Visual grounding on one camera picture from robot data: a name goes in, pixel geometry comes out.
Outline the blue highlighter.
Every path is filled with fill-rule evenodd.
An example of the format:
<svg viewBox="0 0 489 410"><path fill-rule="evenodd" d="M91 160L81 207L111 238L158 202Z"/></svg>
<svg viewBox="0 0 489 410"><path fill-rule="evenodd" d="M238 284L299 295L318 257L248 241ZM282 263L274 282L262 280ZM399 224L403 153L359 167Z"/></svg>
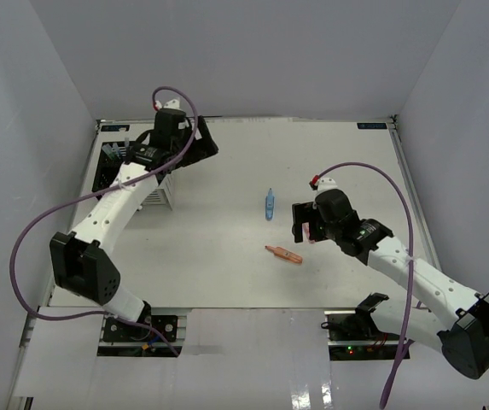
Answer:
<svg viewBox="0 0 489 410"><path fill-rule="evenodd" d="M274 217L274 211L275 211L275 196L273 189L270 188L267 191L267 195L265 197L265 219L267 221L271 221Z"/></svg>

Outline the green gel pen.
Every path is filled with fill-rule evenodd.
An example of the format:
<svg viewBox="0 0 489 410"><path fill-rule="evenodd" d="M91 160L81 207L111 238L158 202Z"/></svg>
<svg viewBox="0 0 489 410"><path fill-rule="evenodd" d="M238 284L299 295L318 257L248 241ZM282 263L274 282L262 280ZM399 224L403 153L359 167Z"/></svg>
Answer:
<svg viewBox="0 0 489 410"><path fill-rule="evenodd" d="M115 153L115 154L116 154L116 155L117 155L119 158L122 158L122 157L123 157L123 154L121 153L120 148L119 148L119 146L118 146L116 143L114 143L114 144L112 145L112 150L114 151L114 153Z"/></svg>

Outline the black gel pen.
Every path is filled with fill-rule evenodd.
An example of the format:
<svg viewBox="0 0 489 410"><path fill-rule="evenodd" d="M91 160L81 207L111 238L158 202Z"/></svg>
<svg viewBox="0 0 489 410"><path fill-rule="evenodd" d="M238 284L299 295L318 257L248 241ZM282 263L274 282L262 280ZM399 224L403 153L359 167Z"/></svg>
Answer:
<svg viewBox="0 0 489 410"><path fill-rule="evenodd" d="M102 151L106 154L106 156L110 160L114 160L115 159L115 154L113 153L112 148L108 144L105 144L105 145L102 146Z"/></svg>

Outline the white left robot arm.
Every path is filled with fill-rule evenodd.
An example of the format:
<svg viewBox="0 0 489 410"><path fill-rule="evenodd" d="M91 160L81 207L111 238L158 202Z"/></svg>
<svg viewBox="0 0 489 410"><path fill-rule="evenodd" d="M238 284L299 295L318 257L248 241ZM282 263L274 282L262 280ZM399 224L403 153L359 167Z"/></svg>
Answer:
<svg viewBox="0 0 489 410"><path fill-rule="evenodd" d="M122 331L141 341L151 331L150 306L122 283L111 260L114 246L134 213L174 170L218 153L203 116L190 120L176 108L160 109L154 126L124 149L120 162L101 163L96 181L110 185L96 193L93 209L49 244L55 284L122 319Z"/></svg>

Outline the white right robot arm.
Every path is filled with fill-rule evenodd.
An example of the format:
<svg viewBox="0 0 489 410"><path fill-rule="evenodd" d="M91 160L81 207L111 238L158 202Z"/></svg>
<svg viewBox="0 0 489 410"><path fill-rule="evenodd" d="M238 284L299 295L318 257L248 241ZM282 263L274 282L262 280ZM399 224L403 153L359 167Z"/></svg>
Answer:
<svg viewBox="0 0 489 410"><path fill-rule="evenodd" d="M384 333L406 335L442 354L463 376L480 378L489 369L489 292L459 284L422 259L411 257L393 232L374 219L362 219L336 187L320 190L312 202L292 206L294 241L309 226L315 242L333 241L341 251L384 274L424 304L373 293L355 309L358 334L369 341Z"/></svg>

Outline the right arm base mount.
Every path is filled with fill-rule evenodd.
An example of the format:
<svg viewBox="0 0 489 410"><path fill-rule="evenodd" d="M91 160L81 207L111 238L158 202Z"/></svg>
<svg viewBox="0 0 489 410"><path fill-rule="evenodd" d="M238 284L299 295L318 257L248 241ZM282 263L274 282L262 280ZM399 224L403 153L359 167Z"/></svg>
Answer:
<svg viewBox="0 0 489 410"><path fill-rule="evenodd" d="M356 308L327 312L320 327L328 338L331 361L394 360L397 354L399 335L380 331L371 318L371 313L388 299L388 296L373 293Z"/></svg>

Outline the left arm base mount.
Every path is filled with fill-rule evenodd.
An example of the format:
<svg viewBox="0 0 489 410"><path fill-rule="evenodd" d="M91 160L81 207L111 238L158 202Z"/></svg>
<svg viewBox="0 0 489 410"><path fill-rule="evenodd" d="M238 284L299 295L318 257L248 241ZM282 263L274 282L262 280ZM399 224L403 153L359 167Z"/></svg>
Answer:
<svg viewBox="0 0 489 410"><path fill-rule="evenodd" d="M126 325L115 318L103 321L96 355L120 358L172 358L183 348L185 325L177 315L149 315L146 328Z"/></svg>

